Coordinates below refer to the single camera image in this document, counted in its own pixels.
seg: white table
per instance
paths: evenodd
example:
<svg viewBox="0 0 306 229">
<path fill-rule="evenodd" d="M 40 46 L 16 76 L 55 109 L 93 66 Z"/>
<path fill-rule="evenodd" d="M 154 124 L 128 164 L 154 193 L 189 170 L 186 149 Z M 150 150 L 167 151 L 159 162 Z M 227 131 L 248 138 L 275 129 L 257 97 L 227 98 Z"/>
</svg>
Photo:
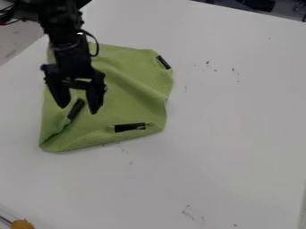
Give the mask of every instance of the white table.
<svg viewBox="0 0 306 229">
<path fill-rule="evenodd" d="M 166 129 L 41 151 L 42 38 L 0 68 L 0 203 L 38 229 L 297 228 L 306 25 L 187 0 L 96 0 L 85 11 L 100 42 L 153 48 L 173 66 Z"/>
</svg>

